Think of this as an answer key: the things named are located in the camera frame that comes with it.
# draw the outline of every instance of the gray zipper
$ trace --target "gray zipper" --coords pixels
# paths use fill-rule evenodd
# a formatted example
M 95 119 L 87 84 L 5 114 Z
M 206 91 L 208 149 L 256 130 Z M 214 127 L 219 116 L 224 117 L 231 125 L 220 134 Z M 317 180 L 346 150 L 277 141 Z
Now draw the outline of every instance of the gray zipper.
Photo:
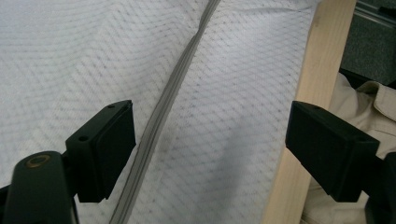
M 148 125 L 143 132 L 140 145 L 134 157 L 134 163 L 131 171 L 128 174 L 128 179 L 120 196 L 119 202 L 114 210 L 113 216 L 110 219 L 110 224 L 127 223 L 129 216 L 132 213 L 134 203 L 139 193 L 140 187 L 143 183 L 145 173 L 149 167 L 154 148 L 157 145 L 158 138 L 166 122 L 169 111 L 172 108 L 173 102 L 180 89 L 184 76 L 189 69 L 192 57 L 198 47 L 199 41 L 204 34 L 205 28 L 215 11 L 220 0 L 209 0 L 205 11 L 202 14 L 198 32 L 191 39 L 187 47 L 184 49 L 177 65 L 175 66 L 168 83 L 166 84 L 163 94 L 155 106 Z

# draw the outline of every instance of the clamp jaw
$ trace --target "clamp jaw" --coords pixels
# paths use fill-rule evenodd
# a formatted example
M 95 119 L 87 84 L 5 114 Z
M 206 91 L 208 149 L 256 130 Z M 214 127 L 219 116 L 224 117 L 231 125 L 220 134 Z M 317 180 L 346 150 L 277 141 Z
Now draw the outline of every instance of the clamp jaw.
M 0 223 L 78 223 L 74 196 L 108 199 L 135 145 L 132 102 L 106 106 L 66 140 L 63 155 L 44 151 L 18 162 L 0 189 Z
M 361 191 L 370 199 L 370 224 L 396 223 L 396 153 L 384 160 L 379 141 L 307 103 L 291 105 L 286 147 L 336 202 L 356 202 Z

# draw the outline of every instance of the perforated fabric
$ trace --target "perforated fabric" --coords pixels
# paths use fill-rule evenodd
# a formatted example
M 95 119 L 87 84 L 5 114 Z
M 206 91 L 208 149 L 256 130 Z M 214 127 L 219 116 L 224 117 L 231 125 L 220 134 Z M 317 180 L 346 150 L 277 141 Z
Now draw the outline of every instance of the perforated fabric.
M 219 3 L 129 223 L 260 222 L 315 4 Z
M 2 1 L 0 186 L 13 166 L 64 141 L 102 107 L 134 103 L 136 143 L 207 0 Z M 108 201 L 78 204 L 80 223 L 108 223 Z

